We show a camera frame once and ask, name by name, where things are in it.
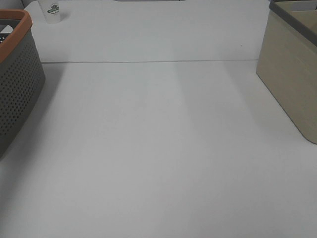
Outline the white paper cup green logo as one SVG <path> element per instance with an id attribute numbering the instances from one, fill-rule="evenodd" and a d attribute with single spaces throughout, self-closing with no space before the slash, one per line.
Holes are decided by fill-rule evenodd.
<path id="1" fill-rule="evenodd" d="M 48 24 L 56 24 L 61 21 L 58 0 L 37 0 L 37 2 Z"/>

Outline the grey basket with orange rim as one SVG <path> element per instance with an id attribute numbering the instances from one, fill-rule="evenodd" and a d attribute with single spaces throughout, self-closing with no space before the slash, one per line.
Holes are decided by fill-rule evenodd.
<path id="1" fill-rule="evenodd" d="M 29 12 L 1 9 L 0 23 L 12 27 L 12 32 L 0 35 L 0 154 L 4 155 L 38 101 L 46 77 Z"/>

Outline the beige bin with grey rim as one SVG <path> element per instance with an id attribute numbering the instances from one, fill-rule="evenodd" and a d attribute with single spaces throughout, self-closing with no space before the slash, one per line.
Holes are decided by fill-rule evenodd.
<path id="1" fill-rule="evenodd" d="M 317 142 L 317 2 L 272 0 L 256 74 L 302 136 Z"/>

